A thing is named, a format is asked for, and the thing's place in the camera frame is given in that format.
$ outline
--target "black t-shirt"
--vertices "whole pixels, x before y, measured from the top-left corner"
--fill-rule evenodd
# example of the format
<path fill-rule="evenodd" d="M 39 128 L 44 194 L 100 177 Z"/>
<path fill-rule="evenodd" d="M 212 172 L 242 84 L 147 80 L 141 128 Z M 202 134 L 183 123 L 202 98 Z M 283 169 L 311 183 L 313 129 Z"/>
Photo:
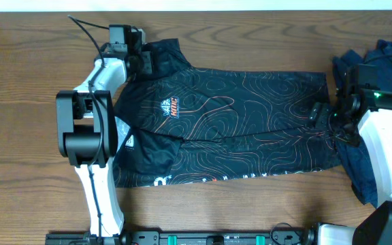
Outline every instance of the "black t-shirt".
<path fill-rule="evenodd" d="M 306 126 L 314 103 L 329 101 L 325 74 L 196 68 L 176 39 L 144 49 L 153 53 L 155 72 L 128 83 L 115 105 L 116 116 L 131 127 L 114 159 L 117 186 L 254 178 L 340 164 L 328 132 Z"/>

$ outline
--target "wooden table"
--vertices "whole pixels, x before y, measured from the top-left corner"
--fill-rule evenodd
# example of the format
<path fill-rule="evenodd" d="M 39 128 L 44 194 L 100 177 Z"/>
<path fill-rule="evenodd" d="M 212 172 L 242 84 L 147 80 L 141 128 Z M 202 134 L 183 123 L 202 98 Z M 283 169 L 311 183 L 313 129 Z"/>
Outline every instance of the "wooden table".
<path fill-rule="evenodd" d="M 331 58 L 392 40 L 392 12 L 92 12 L 75 17 L 179 38 L 196 67 L 322 71 Z M 86 231 L 82 185 L 57 149 L 54 98 L 91 72 L 97 55 L 67 13 L 0 13 L 0 244 L 43 244 L 51 231 Z M 99 43 L 108 32 L 88 28 Z M 268 230 L 278 222 L 358 225 L 374 209 L 342 167 L 227 182 L 118 189 L 130 228 Z"/>

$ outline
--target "green connector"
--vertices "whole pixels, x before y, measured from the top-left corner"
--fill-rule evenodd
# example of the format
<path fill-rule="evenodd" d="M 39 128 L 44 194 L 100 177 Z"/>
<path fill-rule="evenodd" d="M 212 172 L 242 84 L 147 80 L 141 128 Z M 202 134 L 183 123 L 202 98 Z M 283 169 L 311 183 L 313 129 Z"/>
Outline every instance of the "green connector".
<path fill-rule="evenodd" d="M 257 245 L 265 245 L 265 236 L 257 235 Z"/>
<path fill-rule="evenodd" d="M 178 245 L 178 238 L 176 235 L 169 235 L 167 238 L 167 245 Z"/>

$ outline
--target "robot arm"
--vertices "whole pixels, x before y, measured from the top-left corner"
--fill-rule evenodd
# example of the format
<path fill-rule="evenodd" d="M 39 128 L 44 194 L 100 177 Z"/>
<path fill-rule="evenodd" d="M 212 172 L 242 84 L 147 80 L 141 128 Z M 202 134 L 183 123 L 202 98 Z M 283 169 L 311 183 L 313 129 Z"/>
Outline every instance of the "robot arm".
<path fill-rule="evenodd" d="M 128 77 L 141 71 L 152 71 L 150 54 L 143 55 L 149 59 L 141 60 L 141 47 L 145 42 L 143 30 L 115 24 L 110 25 L 109 30 L 110 44 L 107 51 L 102 53 L 105 64 L 102 64 L 102 59 L 97 59 L 94 69 L 81 85 L 73 91 L 61 91 L 56 96 L 60 153 L 75 166 L 84 187 L 91 216 L 90 234 L 101 234 L 105 238 L 118 237 L 124 223 L 112 175 L 113 158 L 119 141 L 112 97 Z M 99 108 L 93 103 L 89 86 L 98 100 Z M 102 115 L 102 131 L 98 110 Z M 94 124 L 74 124 L 74 120 L 83 118 L 93 118 Z M 101 137 L 103 144 L 99 156 L 89 165 L 98 151 Z"/>

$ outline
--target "blue fabric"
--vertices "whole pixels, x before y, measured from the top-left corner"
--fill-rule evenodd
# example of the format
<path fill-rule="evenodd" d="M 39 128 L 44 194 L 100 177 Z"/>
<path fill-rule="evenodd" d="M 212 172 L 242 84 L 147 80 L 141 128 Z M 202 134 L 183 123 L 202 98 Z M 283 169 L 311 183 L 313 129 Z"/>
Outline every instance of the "blue fabric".
<path fill-rule="evenodd" d="M 392 54 L 392 42 L 378 40 L 376 49 L 368 52 L 365 60 L 384 54 Z M 346 81 L 345 73 L 348 68 L 363 63 L 364 60 L 355 51 L 349 50 L 340 58 L 335 57 L 332 62 L 336 85 L 338 88 L 342 88 Z M 392 58 L 378 59 L 369 64 L 379 67 L 377 85 L 380 89 L 392 92 Z M 376 208 L 378 199 L 376 181 L 365 144 L 361 142 L 358 148 L 354 148 L 342 142 L 337 142 L 337 148 L 342 164 L 352 180 L 352 188 L 358 199 L 364 204 L 371 203 Z"/>

